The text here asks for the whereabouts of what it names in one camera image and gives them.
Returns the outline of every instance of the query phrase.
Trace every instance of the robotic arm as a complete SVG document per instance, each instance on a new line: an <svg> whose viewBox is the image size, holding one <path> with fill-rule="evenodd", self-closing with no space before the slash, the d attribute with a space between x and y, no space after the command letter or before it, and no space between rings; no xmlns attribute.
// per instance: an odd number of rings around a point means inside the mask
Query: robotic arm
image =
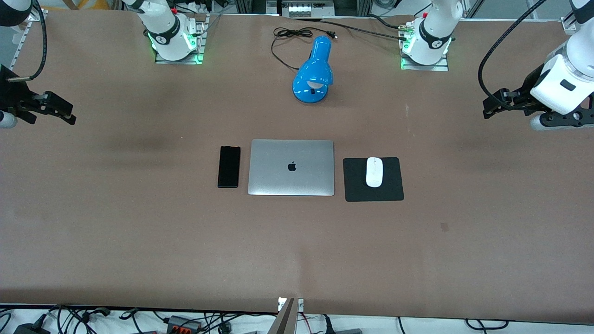
<svg viewBox="0 0 594 334"><path fill-rule="evenodd" d="M196 20L174 14L166 0L124 0L124 3L138 14L154 50L163 59L178 61L196 50Z"/></svg>
<svg viewBox="0 0 594 334"><path fill-rule="evenodd" d="M427 15L416 18L407 26L413 27L413 36L402 52L421 65L437 63L446 54L451 34L462 18L460 0L432 0Z"/></svg>
<svg viewBox="0 0 594 334"><path fill-rule="evenodd" d="M37 116L52 115L74 124L76 117L72 115L72 104L53 92L37 94L29 90L27 82L35 79L42 71L45 63L47 35L45 18L39 3L31 0L0 0L0 26L14 27L27 19L32 9L39 13L43 33L43 57L37 71L29 77L19 77L4 65L0 65L0 128L13 128L17 118L29 124L35 124Z"/></svg>
<svg viewBox="0 0 594 334"><path fill-rule="evenodd" d="M526 116L540 112L530 122L534 130L594 127L594 0L570 3L578 31L551 52L521 88L494 94L509 108L491 97L485 99L485 119L502 111L521 110Z"/></svg>

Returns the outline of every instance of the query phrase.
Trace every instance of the black smartphone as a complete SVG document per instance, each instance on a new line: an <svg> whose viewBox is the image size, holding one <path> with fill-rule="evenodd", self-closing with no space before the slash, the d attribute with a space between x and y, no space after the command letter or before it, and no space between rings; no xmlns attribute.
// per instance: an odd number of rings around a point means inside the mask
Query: black smartphone
<svg viewBox="0 0 594 334"><path fill-rule="evenodd" d="M219 188L237 188L239 185L239 146L221 146L219 158Z"/></svg>

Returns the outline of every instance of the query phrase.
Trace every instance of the laptop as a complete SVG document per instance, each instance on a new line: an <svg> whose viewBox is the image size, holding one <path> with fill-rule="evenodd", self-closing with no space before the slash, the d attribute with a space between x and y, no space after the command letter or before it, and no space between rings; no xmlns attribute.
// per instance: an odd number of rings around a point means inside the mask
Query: laptop
<svg viewBox="0 0 594 334"><path fill-rule="evenodd" d="M333 196L334 143L331 140L254 139L248 194Z"/></svg>

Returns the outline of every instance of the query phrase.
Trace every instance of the desk lamp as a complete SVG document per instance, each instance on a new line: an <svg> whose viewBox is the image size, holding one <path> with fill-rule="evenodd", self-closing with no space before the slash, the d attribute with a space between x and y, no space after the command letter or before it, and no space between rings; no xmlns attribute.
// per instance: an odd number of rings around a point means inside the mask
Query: desk lamp
<svg viewBox="0 0 594 334"><path fill-rule="evenodd" d="M309 59L300 67L293 80L293 94L305 103L321 101L334 83L332 69L328 64L332 42L326 36L314 40Z"/></svg>

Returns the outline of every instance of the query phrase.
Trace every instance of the mouse pad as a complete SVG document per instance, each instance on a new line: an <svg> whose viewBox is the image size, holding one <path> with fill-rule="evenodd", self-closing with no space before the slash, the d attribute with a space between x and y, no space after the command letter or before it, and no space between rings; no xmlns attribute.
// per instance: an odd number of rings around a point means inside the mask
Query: mouse pad
<svg viewBox="0 0 594 334"><path fill-rule="evenodd" d="M384 178L381 186L377 188L371 188L365 182L366 157L342 160L345 170L345 199L347 202L402 201L405 199L400 160L397 157L379 158L384 164Z"/></svg>

